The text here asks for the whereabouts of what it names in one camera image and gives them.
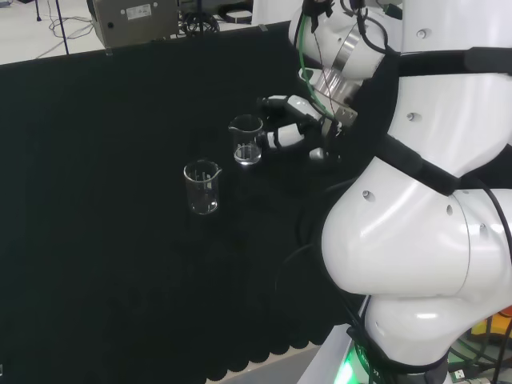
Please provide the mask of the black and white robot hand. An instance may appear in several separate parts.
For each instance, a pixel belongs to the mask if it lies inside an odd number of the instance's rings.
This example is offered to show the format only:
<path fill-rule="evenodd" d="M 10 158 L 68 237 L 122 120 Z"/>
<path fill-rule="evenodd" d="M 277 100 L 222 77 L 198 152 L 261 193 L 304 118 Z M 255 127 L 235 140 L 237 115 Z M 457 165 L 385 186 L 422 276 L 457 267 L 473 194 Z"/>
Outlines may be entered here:
<path fill-rule="evenodd" d="M 258 98 L 257 106 L 264 122 L 283 122 L 257 135 L 256 143 L 265 152 L 302 149 L 326 158 L 336 151 L 334 140 L 346 133 L 340 121 L 329 118 L 312 102 L 297 95 Z"/>

